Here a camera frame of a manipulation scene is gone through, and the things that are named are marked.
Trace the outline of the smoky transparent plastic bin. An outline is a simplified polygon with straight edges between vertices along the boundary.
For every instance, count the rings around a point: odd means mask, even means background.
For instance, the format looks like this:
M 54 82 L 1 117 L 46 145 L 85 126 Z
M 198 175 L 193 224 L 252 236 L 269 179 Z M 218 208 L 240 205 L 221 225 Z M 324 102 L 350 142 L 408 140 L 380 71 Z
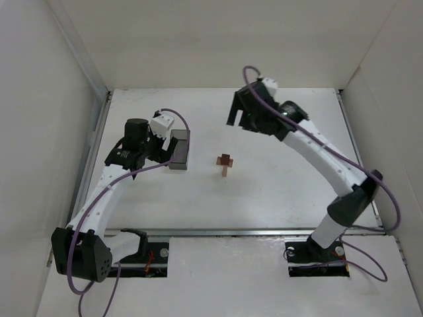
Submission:
M 190 135 L 185 129 L 172 129 L 171 138 L 177 140 L 174 153 L 169 164 L 170 170 L 188 170 L 188 157 L 190 149 Z

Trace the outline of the dark red wood block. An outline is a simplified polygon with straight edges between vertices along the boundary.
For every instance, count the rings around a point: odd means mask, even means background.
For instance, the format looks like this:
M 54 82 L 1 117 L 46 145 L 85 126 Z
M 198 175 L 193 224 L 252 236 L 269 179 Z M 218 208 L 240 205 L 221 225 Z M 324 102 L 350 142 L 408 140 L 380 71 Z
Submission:
M 229 164 L 231 162 L 230 155 L 222 154 L 220 162 L 221 162 L 221 165 L 229 166 Z

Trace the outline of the striped light wood block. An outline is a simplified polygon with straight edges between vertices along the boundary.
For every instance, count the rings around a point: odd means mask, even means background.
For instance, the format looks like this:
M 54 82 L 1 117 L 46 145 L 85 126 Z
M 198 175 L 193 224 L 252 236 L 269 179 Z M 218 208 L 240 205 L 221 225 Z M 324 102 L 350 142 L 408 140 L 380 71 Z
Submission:
M 221 157 L 217 157 L 216 165 L 222 166 Z M 227 166 L 231 168 L 232 165 L 233 165 L 233 159 L 230 159 L 229 165 L 227 165 Z

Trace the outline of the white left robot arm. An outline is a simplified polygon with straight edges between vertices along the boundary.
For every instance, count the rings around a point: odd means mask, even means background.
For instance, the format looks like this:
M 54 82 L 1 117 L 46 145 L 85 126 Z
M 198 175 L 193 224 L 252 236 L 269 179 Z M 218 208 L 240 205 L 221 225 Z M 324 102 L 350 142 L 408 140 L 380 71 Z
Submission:
M 148 237 L 139 229 L 122 229 L 107 238 L 107 224 L 117 203 L 143 169 L 146 161 L 168 162 L 178 143 L 170 136 L 174 118 L 156 112 L 154 118 L 128 119 L 124 136 L 111 149 L 91 196 L 64 228 L 52 234 L 52 249 L 59 274 L 102 282 L 112 266 L 127 257 L 144 259 Z

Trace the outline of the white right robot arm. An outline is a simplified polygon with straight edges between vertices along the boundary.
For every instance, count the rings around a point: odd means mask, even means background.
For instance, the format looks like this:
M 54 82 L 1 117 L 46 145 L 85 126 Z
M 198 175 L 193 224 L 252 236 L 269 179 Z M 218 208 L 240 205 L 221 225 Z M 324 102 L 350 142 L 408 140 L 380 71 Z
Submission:
M 274 100 L 278 89 L 270 79 L 257 80 L 234 93 L 227 125 L 233 125 L 241 112 L 239 126 L 244 130 L 274 136 L 299 153 L 332 186 L 336 198 L 327 207 L 319 226 L 308 237 L 307 251 L 324 256 L 335 240 L 350 228 L 373 201 L 382 179 L 377 170 L 363 171 L 331 155 L 331 143 L 320 133 L 308 114 L 288 100 Z

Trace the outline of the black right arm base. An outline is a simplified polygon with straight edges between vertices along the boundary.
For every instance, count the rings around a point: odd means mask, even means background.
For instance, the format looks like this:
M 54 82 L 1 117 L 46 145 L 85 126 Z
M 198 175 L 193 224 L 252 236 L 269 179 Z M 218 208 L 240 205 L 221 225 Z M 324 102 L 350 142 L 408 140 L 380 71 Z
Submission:
M 343 244 L 336 240 L 322 249 L 312 240 L 288 241 L 284 258 L 290 277 L 349 277 Z

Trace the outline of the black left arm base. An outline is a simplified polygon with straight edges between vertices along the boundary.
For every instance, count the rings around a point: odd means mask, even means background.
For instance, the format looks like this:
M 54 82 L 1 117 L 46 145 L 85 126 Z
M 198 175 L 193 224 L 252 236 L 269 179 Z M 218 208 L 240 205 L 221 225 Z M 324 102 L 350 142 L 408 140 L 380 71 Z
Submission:
M 144 254 L 133 254 L 120 261 L 120 278 L 166 278 L 169 243 L 150 242 Z

